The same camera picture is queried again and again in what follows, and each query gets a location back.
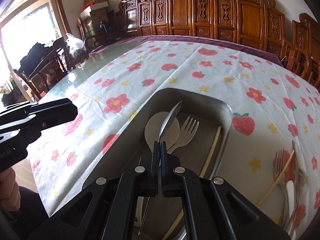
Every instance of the chopstick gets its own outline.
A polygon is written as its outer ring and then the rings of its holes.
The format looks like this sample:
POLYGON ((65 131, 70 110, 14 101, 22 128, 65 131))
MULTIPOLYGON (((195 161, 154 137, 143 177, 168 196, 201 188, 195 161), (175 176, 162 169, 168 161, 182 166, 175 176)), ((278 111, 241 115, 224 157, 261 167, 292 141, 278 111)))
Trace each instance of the chopstick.
POLYGON ((275 182, 272 184, 272 186, 270 187, 270 189, 267 191, 267 193, 262 197, 262 199, 256 204, 256 206, 260 206, 266 199, 267 197, 270 195, 270 193, 273 191, 273 189, 275 188, 275 186, 278 184, 279 180, 282 178, 284 172, 286 171, 287 167, 289 166, 292 158, 294 155, 294 150, 292 151, 292 153, 290 154, 290 157, 287 161, 287 163, 285 164, 283 170, 281 171, 281 173, 279 174, 278 178, 275 180, 275 182))
MULTIPOLYGON (((207 171, 208 169, 208 166, 209 166, 209 163, 211 161, 211 158, 212 158, 212 155, 213 155, 213 152, 214 152, 214 149, 217 145, 217 142, 218 142, 218 138, 219 138, 219 135, 220 135, 220 132, 221 132, 221 126, 218 127, 217 129, 217 132, 216 132, 216 135, 213 139, 213 143, 212 143, 212 146, 210 148, 210 151, 209 151, 209 154, 208 154, 208 157, 204 163, 204 166, 202 168, 202 171, 200 173, 200 176, 201 178, 203 178, 205 172, 207 171)), ((183 209, 181 209, 179 215, 177 216, 177 218, 174 220, 174 222, 172 223, 172 225, 170 226, 170 228, 168 229, 168 231, 165 233, 164 237, 162 238, 162 240, 166 240, 170 235, 171 233, 173 232, 173 230, 177 227, 177 225, 179 224, 180 220, 182 219, 183 217, 183 209)))

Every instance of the table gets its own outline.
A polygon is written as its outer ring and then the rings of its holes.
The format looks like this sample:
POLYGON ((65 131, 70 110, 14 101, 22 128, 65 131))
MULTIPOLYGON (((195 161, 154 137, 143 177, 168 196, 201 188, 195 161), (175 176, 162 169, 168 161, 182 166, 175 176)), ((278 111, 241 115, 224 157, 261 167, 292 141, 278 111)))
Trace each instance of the table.
MULTIPOLYGON (((52 89, 42 99, 45 102, 66 95, 79 111, 75 121, 44 131, 28 147, 48 214, 81 190, 86 177, 148 98, 160 89, 173 87, 230 105, 233 126, 218 175, 253 203, 274 182, 276 152, 284 149, 288 158, 295 141, 299 168, 306 175, 294 223, 300 236, 320 206, 318 91, 263 55, 195 42, 147 41, 136 45, 121 44, 116 52, 108 48, 96 54, 87 63, 95 62, 92 76, 78 87, 69 86, 65 94, 58 84, 54 94, 52 89), (127 46, 125 53, 121 46, 127 46), (106 64, 110 58, 115 59, 106 64)), ((80 73, 69 74, 62 85, 71 82, 72 74, 76 79, 80 73)), ((287 172, 285 180, 289 179, 295 178, 287 172)), ((276 188, 260 208, 276 222, 282 205, 283 195, 276 188)))

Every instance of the metal tray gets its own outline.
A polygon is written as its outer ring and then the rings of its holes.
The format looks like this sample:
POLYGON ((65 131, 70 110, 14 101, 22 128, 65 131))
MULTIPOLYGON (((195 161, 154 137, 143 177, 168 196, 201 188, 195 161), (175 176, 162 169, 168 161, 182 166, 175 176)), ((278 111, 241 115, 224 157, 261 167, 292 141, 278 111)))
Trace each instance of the metal tray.
MULTIPOLYGON (((151 154, 144 138, 145 125, 154 114, 170 111, 180 100, 182 100, 182 108, 177 115, 180 127, 188 116, 197 119, 200 123, 192 141, 185 147, 177 148, 173 154, 180 158, 182 166, 193 170, 199 175, 212 146, 217 128, 221 126, 217 146, 204 176, 207 179, 214 177, 220 166, 232 123, 232 110, 230 106, 208 96, 166 88, 156 92, 141 108, 90 173, 84 182, 83 188, 98 177, 105 177, 107 179, 119 177, 126 169, 137 166, 140 156, 151 154)), ((146 198, 143 202, 142 212, 145 210, 145 205, 146 198)), ((180 198, 164 198, 160 195, 151 198, 142 236, 139 239, 162 239, 181 209, 180 198)), ((184 222, 182 219, 168 239, 181 234, 183 226, 184 222)), ((132 239, 136 239, 137 229, 134 229, 132 239)))

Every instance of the metal fork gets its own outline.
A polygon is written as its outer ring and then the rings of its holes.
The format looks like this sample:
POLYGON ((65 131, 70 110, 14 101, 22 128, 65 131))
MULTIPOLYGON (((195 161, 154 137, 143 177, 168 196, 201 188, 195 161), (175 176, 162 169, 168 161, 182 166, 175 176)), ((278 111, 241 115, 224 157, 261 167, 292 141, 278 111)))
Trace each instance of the metal fork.
MULTIPOLYGON (((282 149, 281 151, 277 151, 276 153, 276 164, 274 166, 274 179, 276 180, 279 176, 279 174, 281 173, 281 171, 283 170, 285 165, 285 161, 284 161, 284 150, 282 149)), ((288 213, 288 193, 287 193, 287 189, 286 186, 284 184, 284 179, 279 180, 278 185, 280 186, 280 188, 282 189, 283 195, 284 195, 284 208, 283 208, 283 212, 279 221, 279 224, 282 228, 284 228, 284 226, 286 225, 286 217, 287 217, 287 213, 288 213)))
POLYGON ((177 141, 169 150, 167 150, 167 153, 171 154, 178 147, 183 147, 187 145, 195 136, 199 126, 199 122, 197 122, 197 120, 195 119, 192 123, 193 118, 191 118, 190 122, 189 122, 189 119, 190 119, 190 116, 188 116, 188 118, 182 125, 177 141))

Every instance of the chair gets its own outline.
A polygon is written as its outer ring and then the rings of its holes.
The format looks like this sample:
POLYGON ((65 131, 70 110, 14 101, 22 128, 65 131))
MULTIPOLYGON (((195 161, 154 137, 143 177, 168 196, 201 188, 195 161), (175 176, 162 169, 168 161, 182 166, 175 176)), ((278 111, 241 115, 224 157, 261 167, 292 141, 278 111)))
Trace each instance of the chair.
POLYGON ((283 38, 279 58, 283 66, 301 78, 310 82, 313 76, 310 54, 283 38))

